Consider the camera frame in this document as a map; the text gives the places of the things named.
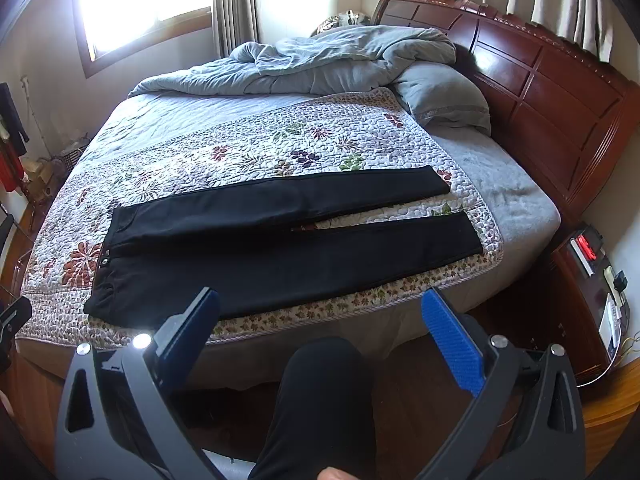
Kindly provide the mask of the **person's right hand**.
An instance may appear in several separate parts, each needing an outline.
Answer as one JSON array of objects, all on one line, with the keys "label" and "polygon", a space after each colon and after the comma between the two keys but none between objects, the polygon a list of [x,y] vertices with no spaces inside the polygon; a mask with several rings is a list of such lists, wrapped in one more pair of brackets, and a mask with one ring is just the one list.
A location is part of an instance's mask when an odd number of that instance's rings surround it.
[{"label": "person's right hand", "polygon": [[347,471],[335,467],[326,467],[319,472],[317,480],[358,480],[358,478]]}]

